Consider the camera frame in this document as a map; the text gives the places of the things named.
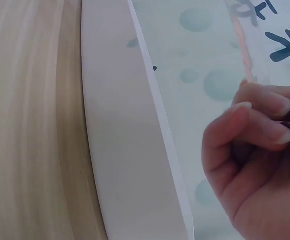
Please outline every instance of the skin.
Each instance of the skin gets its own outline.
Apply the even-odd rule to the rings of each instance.
[[[290,87],[243,81],[206,128],[202,163],[246,240],[290,240]]]

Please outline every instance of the translucent plastic sheet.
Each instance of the translucent plastic sheet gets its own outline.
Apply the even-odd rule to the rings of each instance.
[[[246,76],[290,86],[290,0],[226,0]]]
[[[167,113],[197,240],[241,240],[208,184],[206,126],[227,109],[245,77],[224,0],[134,0]],[[137,38],[126,45],[138,48]]]

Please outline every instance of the fingernail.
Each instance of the fingernail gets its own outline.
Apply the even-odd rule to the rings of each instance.
[[[290,100],[277,93],[265,93],[262,102],[266,110],[276,117],[284,117],[290,112]]]
[[[237,103],[237,104],[234,104],[234,105],[232,105],[229,109],[227,109],[225,112],[224,112],[224,114],[225,113],[234,113],[234,112],[236,112],[238,109],[240,109],[240,108],[248,108],[248,109],[252,109],[252,107],[253,107],[253,104],[251,103],[251,102],[248,102],[248,101],[246,101],[246,102],[241,102],[241,103]]]
[[[263,133],[276,144],[284,145],[290,142],[290,129],[270,119],[265,120]]]
[[[240,109],[240,108],[248,108],[248,109],[252,109],[252,107],[253,107],[253,104],[252,104],[251,102],[249,102],[249,101],[245,101],[245,102],[241,102],[241,103],[237,103],[237,104],[233,105],[233,106],[231,107],[231,109],[232,109],[233,111],[236,111],[236,110],[238,110],[238,109]]]
[[[240,88],[242,87],[242,86],[244,86],[245,84],[248,84],[249,83],[249,81],[245,78],[245,79],[243,79],[243,81],[241,81],[241,83],[240,83]]]

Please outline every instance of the circular pattern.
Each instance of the circular pattern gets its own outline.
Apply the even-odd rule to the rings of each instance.
[[[184,29],[199,33],[212,26],[213,17],[207,9],[190,8],[180,15],[179,23]]]
[[[230,43],[230,45],[231,45],[232,48],[234,48],[234,49],[240,49],[240,48],[241,48],[240,44],[239,44],[237,41],[232,41],[232,42]]]
[[[139,40],[138,40],[137,38],[135,38],[135,39],[130,40],[130,41],[128,42],[127,47],[131,49],[131,48],[136,48],[136,47],[138,47],[139,45],[140,45]]]
[[[218,69],[210,72],[204,80],[207,95],[220,102],[233,100],[243,77],[234,71]]]
[[[219,201],[207,180],[202,181],[195,190],[196,201],[204,206],[215,205]]]
[[[199,73],[192,68],[184,69],[180,73],[180,79],[186,84],[192,84],[196,82],[199,77]]]

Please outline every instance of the wood grain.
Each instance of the wood grain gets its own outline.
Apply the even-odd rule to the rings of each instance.
[[[0,240],[105,240],[86,131],[81,0],[0,0]]]

